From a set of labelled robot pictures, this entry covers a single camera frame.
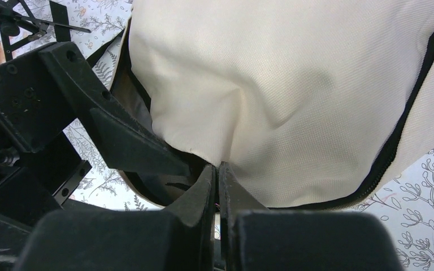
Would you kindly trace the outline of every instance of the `cream fabric bag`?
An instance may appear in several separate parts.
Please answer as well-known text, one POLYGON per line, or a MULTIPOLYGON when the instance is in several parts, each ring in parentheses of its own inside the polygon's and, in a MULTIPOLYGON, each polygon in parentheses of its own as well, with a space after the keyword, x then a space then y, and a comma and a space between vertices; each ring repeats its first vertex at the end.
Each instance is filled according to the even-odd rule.
POLYGON ((434 146, 433 62, 385 147, 433 32, 434 0, 137 0, 128 46, 156 135, 294 207, 363 200, 434 146))

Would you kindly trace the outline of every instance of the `black zipper trim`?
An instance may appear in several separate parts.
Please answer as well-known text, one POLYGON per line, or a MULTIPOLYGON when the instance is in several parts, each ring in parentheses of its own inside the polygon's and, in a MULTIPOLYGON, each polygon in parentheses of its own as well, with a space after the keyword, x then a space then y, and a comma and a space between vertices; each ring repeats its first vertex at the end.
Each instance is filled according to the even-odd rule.
POLYGON ((332 209, 336 207, 345 207, 352 206, 361 202, 363 199, 368 197, 377 187, 380 180, 382 179, 385 171, 387 171, 388 167, 392 164, 397 155, 398 144, 400 142, 400 138, 402 137, 403 128, 405 126, 405 122, 408 118, 410 110, 415 102, 415 99, 419 93, 420 88, 422 87, 423 81, 427 77, 428 71, 432 67, 434 61, 434 33, 430 36, 427 45, 427 52, 425 54, 425 58, 423 59, 422 69, 420 70, 420 74, 417 78, 415 86, 410 94, 409 100, 405 105, 405 110, 403 111, 402 116, 397 122, 393 133, 385 142, 383 148, 375 159, 374 164, 372 165, 369 174, 363 180, 360 187, 344 198, 330 200, 328 202, 320 202, 320 203, 311 203, 305 204, 302 206, 289 207, 289 208, 274 208, 274 209, 306 209, 306 210, 315 210, 315 209, 332 209))

